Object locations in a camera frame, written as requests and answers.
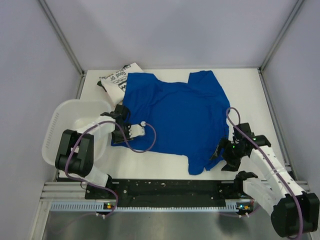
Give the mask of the blue t-shirt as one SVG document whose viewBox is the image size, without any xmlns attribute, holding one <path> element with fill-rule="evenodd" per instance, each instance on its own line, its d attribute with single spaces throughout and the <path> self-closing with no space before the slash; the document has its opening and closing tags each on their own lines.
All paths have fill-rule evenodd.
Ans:
<svg viewBox="0 0 320 240">
<path fill-rule="evenodd" d="M 148 123 L 145 136 L 129 142 L 133 149 L 186 156 L 191 175 L 222 161 L 211 156 L 220 140 L 229 137 L 230 102 L 211 70 L 190 73 L 187 83 L 129 73 L 123 105 L 130 110 L 131 124 Z"/>
</svg>

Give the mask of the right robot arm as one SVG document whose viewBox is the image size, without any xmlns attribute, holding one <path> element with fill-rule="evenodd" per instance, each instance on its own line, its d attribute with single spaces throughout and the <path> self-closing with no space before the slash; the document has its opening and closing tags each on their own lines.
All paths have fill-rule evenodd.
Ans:
<svg viewBox="0 0 320 240">
<path fill-rule="evenodd" d="M 268 185 L 253 172 L 240 171 L 233 185 L 239 198 L 250 196 L 270 216 L 275 232 L 283 238 L 299 237 L 318 229 L 320 200 L 313 192 L 306 192 L 276 157 L 270 141 L 255 135 L 249 123 L 233 127 L 233 140 L 222 138 L 211 160 L 219 157 L 226 162 L 223 171 L 235 172 L 243 157 L 259 168 Z"/>
</svg>

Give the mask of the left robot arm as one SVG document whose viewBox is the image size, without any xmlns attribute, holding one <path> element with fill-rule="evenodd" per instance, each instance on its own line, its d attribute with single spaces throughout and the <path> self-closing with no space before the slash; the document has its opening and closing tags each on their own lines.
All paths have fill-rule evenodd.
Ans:
<svg viewBox="0 0 320 240">
<path fill-rule="evenodd" d="M 115 110 L 103 112 L 94 122 L 77 130 L 67 129 L 62 133 L 55 158 L 55 167 L 67 172 L 72 178 L 83 179 L 96 186 L 96 192 L 102 198 L 109 198 L 114 191 L 110 176 L 94 166 L 95 143 L 112 142 L 121 144 L 132 138 L 129 134 L 131 124 L 130 110 L 121 104 Z"/>
</svg>

